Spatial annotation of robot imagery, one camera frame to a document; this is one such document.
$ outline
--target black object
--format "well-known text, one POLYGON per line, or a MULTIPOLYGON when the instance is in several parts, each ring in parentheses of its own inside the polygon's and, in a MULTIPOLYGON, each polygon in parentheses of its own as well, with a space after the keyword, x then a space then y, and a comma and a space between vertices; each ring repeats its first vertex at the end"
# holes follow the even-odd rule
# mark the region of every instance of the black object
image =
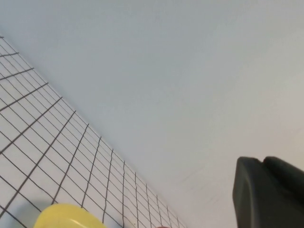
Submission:
POLYGON ((276 157, 240 157, 233 202, 238 228, 304 228, 304 172, 276 157))

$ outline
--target grid pattern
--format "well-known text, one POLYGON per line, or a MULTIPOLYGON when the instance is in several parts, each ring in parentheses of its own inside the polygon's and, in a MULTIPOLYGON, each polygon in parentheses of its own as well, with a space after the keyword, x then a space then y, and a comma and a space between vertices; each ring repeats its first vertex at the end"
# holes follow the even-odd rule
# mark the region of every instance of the grid pattern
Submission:
POLYGON ((0 37, 0 227, 54 203, 109 228, 185 228, 104 139, 0 37))

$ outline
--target yellow object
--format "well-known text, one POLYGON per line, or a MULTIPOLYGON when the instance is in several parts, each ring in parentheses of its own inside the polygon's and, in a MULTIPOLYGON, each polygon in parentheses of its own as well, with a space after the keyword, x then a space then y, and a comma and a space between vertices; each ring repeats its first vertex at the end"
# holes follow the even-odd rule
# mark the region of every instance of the yellow object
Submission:
POLYGON ((106 228, 83 208, 70 204, 54 204, 41 212, 34 228, 106 228))

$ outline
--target black grid line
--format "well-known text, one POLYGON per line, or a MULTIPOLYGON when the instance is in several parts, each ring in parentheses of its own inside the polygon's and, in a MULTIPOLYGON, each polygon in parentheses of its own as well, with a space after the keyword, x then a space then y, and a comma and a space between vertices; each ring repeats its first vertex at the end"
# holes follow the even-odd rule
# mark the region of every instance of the black grid line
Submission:
POLYGON ((78 205, 109 226, 186 228, 3 37, 0 66, 0 191, 14 191, 0 198, 0 222, 29 228, 11 207, 22 197, 41 212, 34 191, 48 205, 78 205))
POLYGON ((103 212, 103 219, 102 222, 105 220, 105 210, 106 210, 106 203, 107 203, 107 196, 108 196, 108 191, 109 191, 109 181, 110 181, 110 174, 111 174, 111 166, 112 166, 112 159, 113 159, 113 150, 111 153, 111 161, 110 161, 110 167, 109 167, 109 175, 108 175, 108 182, 106 184, 106 192, 105 192, 105 202, 104 202, 104 212, 103 212))
POLYGON ((14 77, 14 76, 16 76, 16 75, 19 75, 19 74, 22 74, 22 73, 25 73, 25 72, 28 72, 28 71, 30 71, 30 70, 32 70, 33 68, 30 68, 30 69, 27 69, 27 70, 24 70, 24 71, 21 71, 21 72, 18 72, 18 73, 15 73, 15 74, 12 74, 12 75, 10 75, 10 76, 6 76, 6 77, 2 77, 2 78, 0 78, 0 81, 1 80, 4 80, 4 79, 8 79, 8 78, 10 78, 10 77, 14 77))
POLYGON ((160 210, 160 205, 158 203, 158 196, 156 195, 156 201, 157 201, 157 207, 158 207, 158 212, 160 214, 160 219, 162 219, 162 215, 161 215, 161 210, 160 210))
POLYGON ((136 194, 136 218, 137 218, 137 228, 139 227, 139 222, 138 222, 138 199, 137 199, 137 185, 136 185, 136 172, 134 174, 135 176, 135 194, 136 194))
POLYGON ((125 171, 124 171, 124 166, 125 166, 125 161, 124 161, 124 163, 123 163, 123 201, 122 201, 122 203, 123 203, 123 208, 122 208, 122 214, 123 214, 123 228, 124 228, 124 175, 125 175, 125 171))
POLYGON ((58 195, 58 193, 59 193, 59 190, 60 190, 60 188, 61 188, 61 185, 62 185, 63 181, 65 180, 65 178, 66 178, 66 176, 67 176, 67 172, 68 172, 68 170, 69 170, 70 167, 71 167, 71 164, 72 164, 72 162, 73 162, 73 159, 75 158, 75 154, 76 154, 76 152, 77 152, 77 150, 78 150, 78 147, 79 147, 79 145, 80 145, 80 142, 81 142, 82 138, 84 137, 84 135, 85 135, 85 133, 86 133, 86 129, 87 129, 88 126, 89 126, 89 124, 86 126, 85 132, 84 132, 83 135, 81 136, 81 139, 80 139, 80 141, 79 141, 79 143, 78 143, 78 146, 76 147, 76 150, 75 150, 75 152, 74 152, 74 154, 73 154, 73 157, 72 157, 72 159, 71 159, 71 161, 70 161, 70 163, 69 163, 69 165, 68 165, 68 167, 67 167, 67 169, 66 169, 65 175, 63 176, 63 178, 62 178, 62 180, 61 180, 61 182, 60 182, 60 184, 59 184, 59 187, 58 187, 57 192, 56 192, 56 194, 55 194, 55 197, 54 197, 54 199, 53 199, 53 201, 52 201, 52 204, 55 202, 55 199, 56 199, 56 197, 57 197, 57 195, 58 195))
POLYGON ((88 181, 87 181, 87 185, 86 185, 86 189, 85 189, 84 198, 82 199, 82 202, 81 202, 81 207, 82 207, 82 208, 84 207, 84 201, 85 201, 85 198, 86 198, 86 192, 87 192, 87 189, 89 188, 89 183, 90 183, 90 180, 91 180, 92 171, 93 171, 93 168, 94 168, 94 163, 95 163, 95 159, 96 159, 98 147, 99 147, 99 144, 100 144, 100 140, 101 140, 101 136, 100 136, 99 141, 98 141, 97 150, 96 150, 96 152, 95 152, 95 156, 94 156, 92 168, 91 168, 91 171, 90 171, 90 176, 89 176, 89 179, 88 179, 88 181))
POLYGON ((0 57, 13 56, 13 55, 17 55, 17 54, 19 54, 19 52, 15 52, 15 53, 12 53, 12 54, 0 55, 0 57))
POLYGON ((169 215, 169 209, 168 209, 168 206, 167 206, 167 212, 168 212, 168 218, 169 218, 170 226, 172 227, 172 223, 171 223, 171 219, 170 219, 170 215, 169 215))

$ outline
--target white surface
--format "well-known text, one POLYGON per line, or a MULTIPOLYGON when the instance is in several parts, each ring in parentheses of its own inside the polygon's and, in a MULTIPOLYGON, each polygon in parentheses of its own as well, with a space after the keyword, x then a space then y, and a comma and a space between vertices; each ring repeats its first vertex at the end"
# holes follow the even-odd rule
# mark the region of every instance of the white surface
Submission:
POLYGON ((186 228, 14 49, 0 38, 0 227, 33 228, 53 203, 109 228, 186 228))
POLYGON ((304 168, 303 1, 3 0, 0 29, 186 220, 236 227, 236 159, 304 168))

